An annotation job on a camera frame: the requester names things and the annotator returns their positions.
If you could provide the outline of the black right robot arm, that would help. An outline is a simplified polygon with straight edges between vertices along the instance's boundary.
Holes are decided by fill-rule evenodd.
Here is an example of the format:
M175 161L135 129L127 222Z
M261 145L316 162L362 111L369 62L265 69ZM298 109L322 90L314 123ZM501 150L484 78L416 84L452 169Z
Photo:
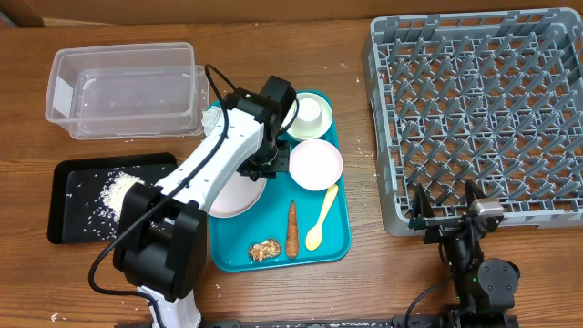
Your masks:
M520 270L511 261L487 260L479 241L496 231L504 208L489 198L472 180L465 182L468 209L460 216L438 219L422 185L415 187L409 228L423 231L425 244L436 243L450 276L419 294L407 308L403 327L518 328L508 310L515 306ZM452 283L456 304L445 305L436 315L414 314L414 307L430 293Z

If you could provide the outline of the pile of white rice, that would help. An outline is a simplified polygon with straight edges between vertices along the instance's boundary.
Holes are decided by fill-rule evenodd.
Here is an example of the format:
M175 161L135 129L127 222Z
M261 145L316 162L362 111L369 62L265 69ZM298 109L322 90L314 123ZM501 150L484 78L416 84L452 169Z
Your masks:
M63 242L114 240L123 199L140 177L120 168L88 169L69 174L66 187Z

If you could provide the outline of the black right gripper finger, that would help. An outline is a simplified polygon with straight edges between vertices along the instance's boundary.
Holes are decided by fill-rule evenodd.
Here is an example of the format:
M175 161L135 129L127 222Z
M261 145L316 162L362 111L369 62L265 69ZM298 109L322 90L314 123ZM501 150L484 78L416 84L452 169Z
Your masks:
M470 179L465 181L465 198L467 203L473 203L478 199L485 199L486 194Z
M412 211L412 218L434 218L435 213L433 207L429 202L425 188L421 184L414 187L414 204Z

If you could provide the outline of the brown carrot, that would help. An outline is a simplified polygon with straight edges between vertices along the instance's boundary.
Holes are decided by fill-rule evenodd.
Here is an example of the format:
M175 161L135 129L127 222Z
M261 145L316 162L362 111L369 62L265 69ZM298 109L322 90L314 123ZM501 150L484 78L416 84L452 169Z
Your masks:
M295 259L299 253L299 237L296 218L295 202L292 201L288 213L288 228L286 237L286 255L290 259Z

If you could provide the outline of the large pink plate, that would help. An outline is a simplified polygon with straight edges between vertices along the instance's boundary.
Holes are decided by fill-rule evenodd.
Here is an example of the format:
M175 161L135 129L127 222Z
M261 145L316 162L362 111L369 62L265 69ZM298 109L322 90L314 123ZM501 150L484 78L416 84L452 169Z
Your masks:
M253 181L236 172L212 203L209 211L210 216L231 218L242 214L258 201L266 185L266 178L258 178Z

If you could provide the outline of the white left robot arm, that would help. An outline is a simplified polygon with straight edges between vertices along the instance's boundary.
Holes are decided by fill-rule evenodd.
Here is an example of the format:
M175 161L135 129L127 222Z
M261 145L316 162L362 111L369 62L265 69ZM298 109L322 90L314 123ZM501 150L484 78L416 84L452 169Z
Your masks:
M279 138L297 104L289 81L268 78L261 91L236 88L207 138L152 187L133 185L123 201L113 264L148 300L155 327L196 327L192 296L206 262L209 210L229 179L274 179L289 168Z

